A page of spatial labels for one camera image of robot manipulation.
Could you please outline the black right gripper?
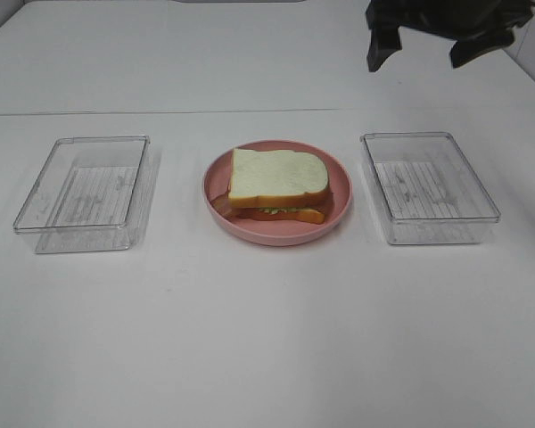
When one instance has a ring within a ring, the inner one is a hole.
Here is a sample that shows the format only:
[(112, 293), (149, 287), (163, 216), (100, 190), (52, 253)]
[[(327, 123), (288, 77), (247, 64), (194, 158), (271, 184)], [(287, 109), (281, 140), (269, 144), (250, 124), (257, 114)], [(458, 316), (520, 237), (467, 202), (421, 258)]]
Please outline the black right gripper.
[(366, 8), (371, 29), (367, 67), (377, 72), (390, 56), (402, 50), (399, 27), (453, 39), (449, 59), (457, 69), (509, 47), (514, 42), (513, 28), (530, 19), (530, 1), (372, 1)]

